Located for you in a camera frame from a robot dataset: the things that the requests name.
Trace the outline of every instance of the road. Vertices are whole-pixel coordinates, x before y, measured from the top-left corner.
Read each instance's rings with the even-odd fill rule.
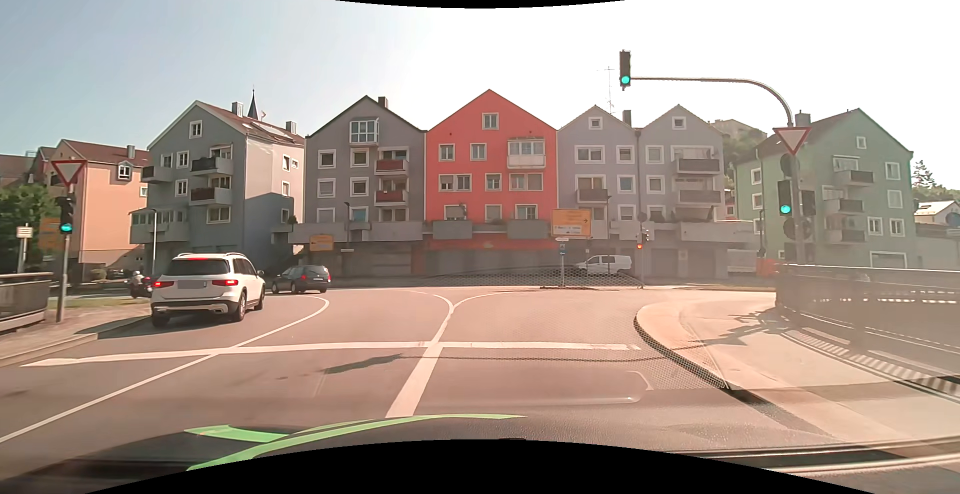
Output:
[[[706,293],[333,289],[268,294],[241,323],[139,322],[0,368],[0,477],[189,427],[571,404],[625,426],[728,426],[721,437],[732,446],[798,440],[634,329],[644,304]]]

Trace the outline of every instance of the gray building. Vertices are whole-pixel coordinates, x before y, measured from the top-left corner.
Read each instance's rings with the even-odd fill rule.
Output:
[[[155,273],[183,252],[240,252],[264,271],[291,262],[286,231],[304,220],[305,141],[296,123],[257,117],[256,101],[247,114],[239,102],[194,102],[150,143],[147,208],[131,214],[130,242],[152,257],[156,214]]]
[[[345,276],[414,271],[424,239],[425,135],[364,96],[306,138],[305,218],[289,241]]]
[[[724,220],[722,134],[681,106],[641,129],[591,107],[558,131],[561,208],[589,209],[592,237],[571,254],[628,254],[646,276],[726,278],[727,249],[750,222]],[[641,228],[651,242],[638,251]]]

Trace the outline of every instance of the white suv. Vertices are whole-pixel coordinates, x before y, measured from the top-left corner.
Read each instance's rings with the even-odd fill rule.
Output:
[[[263,308],[262,277],[244,254],[180,254],[152,284],[150,320],[163,327],[171,316],[212,312],[241,321],[251,304]]]

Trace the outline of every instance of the yield sign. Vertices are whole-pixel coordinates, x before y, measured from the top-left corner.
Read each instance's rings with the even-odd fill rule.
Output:
[[[786,150],[789,151],[791,155],[797,156],[800,145],[802,145],[804,141],[807,141],[807,135],[810,133],[810,129],[811,127],[774,128],[774,132],[780,136],[783,144],[786,145]]]
[[[87,165],[86,160],[51,160],[50,163],[66,186],[76,183],[80,170]]]

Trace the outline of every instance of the green building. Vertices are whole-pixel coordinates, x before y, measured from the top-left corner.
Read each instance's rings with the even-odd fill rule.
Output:
[[[800,189],[811,190],[816,199],[808,260],[922,268],[911,194],[913,153],[860,109],[814,123],[801,112],[795,122],[812,128],[797,154]],[[786,178],[785,154],[776,135],[759,143],[734,164],[734,193],[736,216],[753,220],[753,232],[763,235],[765,256],[793,261],[796,245],[785,233],[787,218],[780,216],[777,191],[777,182]],[[800,212],[798,206],[794,212]]]

